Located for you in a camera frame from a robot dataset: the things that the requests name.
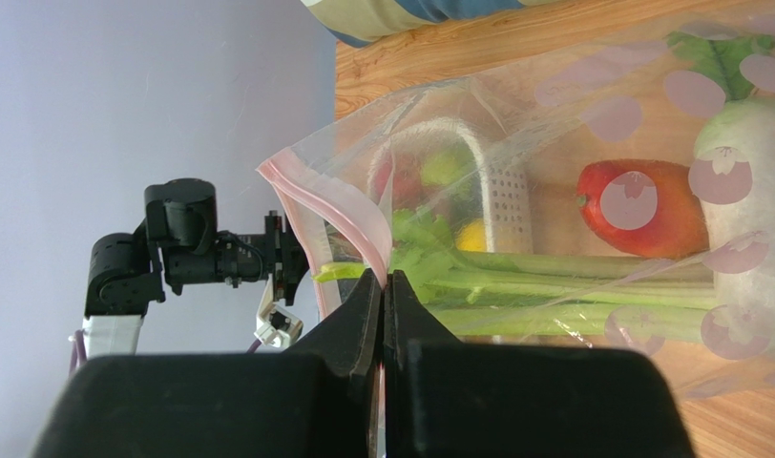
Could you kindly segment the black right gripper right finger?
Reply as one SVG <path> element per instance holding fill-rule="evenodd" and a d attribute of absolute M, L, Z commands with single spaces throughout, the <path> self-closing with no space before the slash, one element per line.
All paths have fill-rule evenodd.
<path fill-rule="evenodd" d="M 669 387 L 622 349 L 463 343 L 385 288 L 390 457 L 691 457 Z"/>

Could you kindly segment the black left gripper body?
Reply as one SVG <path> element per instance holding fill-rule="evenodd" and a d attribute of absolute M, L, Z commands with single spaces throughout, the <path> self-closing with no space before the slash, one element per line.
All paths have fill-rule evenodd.
<path fill-rule="evenodd" d="M 225 282 L 238 288 L 243 282 L 271 279 L 276 301 L 292 306 L 298 286 L 308 272 L 306 253 L 286 216 L 271 210 L 262 234 L 225 232 L 228 267 Z"/>

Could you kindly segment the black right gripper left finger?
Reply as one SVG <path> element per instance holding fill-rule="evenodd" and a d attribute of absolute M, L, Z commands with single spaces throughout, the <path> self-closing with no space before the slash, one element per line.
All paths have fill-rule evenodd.
<path fill-rule="evenodd" d="M 95 358 L 71 377 L 36 457 L 374 457 L 382 286 L 279 353 Z"/>

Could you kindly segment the green celery stalk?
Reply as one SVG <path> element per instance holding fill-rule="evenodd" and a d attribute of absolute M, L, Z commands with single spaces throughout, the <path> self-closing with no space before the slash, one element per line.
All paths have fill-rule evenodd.
<path fill-rule="evenodd" d="M 392 214 L 389 272 L 403 272 L 419 302 L 460 336 L 600 336 L 609 319 L 696 342 L 716 304 L 713 275 L 699 263 L 603 256 L 460 251 L 441 215 Z"/>

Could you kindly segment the red orange mango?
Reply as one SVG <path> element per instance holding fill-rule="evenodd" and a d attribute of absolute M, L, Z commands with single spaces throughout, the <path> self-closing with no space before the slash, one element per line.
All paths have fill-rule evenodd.
<path fill-rule="evenodd" d="M 576 197 L 588 228 L 610 246 L 644 258 L 681 259 L 709 248 L 689 168 L 648 159 L 587 165 Z"/>

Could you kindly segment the clear pink zip top bag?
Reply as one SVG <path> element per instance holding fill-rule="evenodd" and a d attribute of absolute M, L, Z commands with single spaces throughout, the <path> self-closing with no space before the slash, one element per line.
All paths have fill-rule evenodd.
<path fill-rule="evenodd" d="M 709 248 L 681 259 L 627 254 L 597 237 L 578 208 L 576 184 L 589 164 L 648 159 L 689 168 L 698 133 L 723 92 L 690 72 L 668 45 L 675 31 L 710 36 L 775 36 L 775 1 L 753 1 L 743 10 L 687 15 L 642 26 L 597 42 L 522 59 L 449 81 L 383 96 L 326 126 L 259 167 L 272 185 L 302 244 L 323 316 L 348 297 L 366 269 L 383 279 L 392 259 L 390 184 L 368 194 L 368 172 L 378 147 L 399 130 L 436 117 L 453 117 L 481 134 L 495 128 L 526 156 L 534 251 L 549 256 L 603 256 L 699 263 L 713 275 L 725 265 Z M 481 216 L 477 182 L 443 192 L 424 186 L 415 209 L 461 224 Z M 775 358 L 760 348 L 723 340 L 710 329 L 723 311 L 717 300 L 699 326 L 696 342 L 670 340 L 609 319 L 600 336 L 489 335 L 469 340 L 511 344 L 567 344 L 629 348 L 650 356 L 687 398 L 775 387 Z"/>

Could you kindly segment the white radish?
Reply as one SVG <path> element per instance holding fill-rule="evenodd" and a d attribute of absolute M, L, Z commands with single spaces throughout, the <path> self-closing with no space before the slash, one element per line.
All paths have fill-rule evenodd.
<path fill-rule="evenodd" d="M 667 41 L 723 92 L 695 140 L 690 178 L 725 263 L 715 271 L 724 309 L 709 327 L 775 358 L 775 36 L 675 31 Z"/>

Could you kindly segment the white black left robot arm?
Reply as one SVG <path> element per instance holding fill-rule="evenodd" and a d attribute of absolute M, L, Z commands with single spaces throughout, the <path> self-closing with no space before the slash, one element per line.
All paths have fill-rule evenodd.
<path fill-rule="evenodd" d="M 249 350 L 286 349 L 300 339 L 304 324 L 288 309 L 309 266 L 286 217 L 270 211 L 261 234 L 221 230 L 215 186 L 191 177 L 147 187 L 144 211 L 134 232 L 104 236 L 92 248 L 83 323 L 69 338 L 71 373 L 91 358 L 135 354 L 150 304 L 186 285 L 261 281 Z"/>

